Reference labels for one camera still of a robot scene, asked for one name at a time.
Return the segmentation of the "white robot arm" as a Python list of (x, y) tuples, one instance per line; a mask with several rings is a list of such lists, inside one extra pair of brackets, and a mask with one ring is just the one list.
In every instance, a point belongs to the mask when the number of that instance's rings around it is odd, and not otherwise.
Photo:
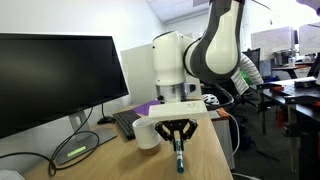
[(153, 39), (155, 85), (161, 103), (185, 100), (188, 75), (207, 84), (219, 84), (236, 74), (244, 6), (245, 0), (210, 0), (207, 28), (199, 39), (177, 31)]

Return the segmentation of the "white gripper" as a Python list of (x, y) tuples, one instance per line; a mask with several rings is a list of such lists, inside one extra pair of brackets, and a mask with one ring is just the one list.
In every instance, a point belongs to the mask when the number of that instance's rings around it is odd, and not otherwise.
[(175, 140), (173, 133), (173, 124), (167, 120), (183, 120), (183, 127), (188, 129), (180, 135), (182, 140), (190, 139), (198, 127), (195, 119), (201, 115), (206, 115), (207, 109), (203, 101), (185, 101), (177, 103), (167, 103), (153, 105), (149, 108), (148, 116), (156, 121), (155, 130), (165, 141), (173, 142)]

